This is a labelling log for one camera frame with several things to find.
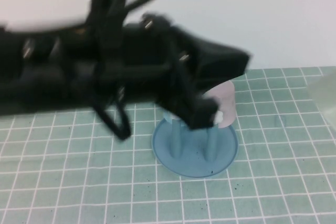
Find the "white wall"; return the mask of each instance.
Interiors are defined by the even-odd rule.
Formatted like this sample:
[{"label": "white wall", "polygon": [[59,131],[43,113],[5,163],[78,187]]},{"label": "white wall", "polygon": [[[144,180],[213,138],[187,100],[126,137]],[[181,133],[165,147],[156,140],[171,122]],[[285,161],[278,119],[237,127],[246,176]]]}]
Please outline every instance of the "white wall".
[{"label": "white wall", "polygon": [[[0,0],[0,20],[18,26],[84,18],[88,1]],[[156,0],[145,9],[167,13],[202,37],[247,49],[254,55],[251,68],[336,65],[336,0]]]}]

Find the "metal screw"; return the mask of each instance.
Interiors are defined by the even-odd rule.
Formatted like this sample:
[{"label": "metal screw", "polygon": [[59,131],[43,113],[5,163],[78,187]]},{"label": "metal screw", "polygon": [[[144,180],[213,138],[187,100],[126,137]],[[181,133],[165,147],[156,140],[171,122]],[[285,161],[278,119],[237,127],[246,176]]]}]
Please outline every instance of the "metal screw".
[{"label": "metal screw", "polygon": [[35,41],[32,39],[26,40],[24,46],[23,46],[23,58],[24,59],[29,59],[35,49]]},{"label": "metal screw", "polygon": [[145,24],[145,29],[149,29],[149,28],[152,27],[153,21],[152,20],[145,20],[144,24]]},{"label": "metal screw", "polygon": [[189,60],[190,55],[187,52],[183,52],[182,56],[180,57],[180,61],[187,61]]}]

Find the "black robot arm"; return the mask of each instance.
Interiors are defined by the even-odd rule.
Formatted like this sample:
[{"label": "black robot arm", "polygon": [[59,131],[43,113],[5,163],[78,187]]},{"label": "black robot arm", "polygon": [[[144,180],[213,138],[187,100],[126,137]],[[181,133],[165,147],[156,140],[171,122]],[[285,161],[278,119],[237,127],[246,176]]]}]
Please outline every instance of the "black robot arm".
[{"label": "black robot arm", "polygon": [[[90,106],[120,139],[131,134],[124,105],[152,101],[191,129],[213,126],[218,104],[202,93],[244,73],[249,55],[197,38],[146,14],[149,0],[92,0],[84,24],[38,33],[0,30],[0,115]],[[115,105],[121,124],[105,112]]]}]

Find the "transparent plastic object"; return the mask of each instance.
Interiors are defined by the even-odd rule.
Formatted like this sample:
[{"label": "transparent plastic object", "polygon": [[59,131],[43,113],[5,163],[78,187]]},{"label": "transparent plastic object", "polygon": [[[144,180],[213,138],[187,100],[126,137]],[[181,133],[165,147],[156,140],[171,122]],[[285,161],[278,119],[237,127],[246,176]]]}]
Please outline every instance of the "transparent plastic object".
[{"label": "transparent plastic object", "polygon": [[308,92],[324,118],[336,130],[336,72],[308,85]]}]

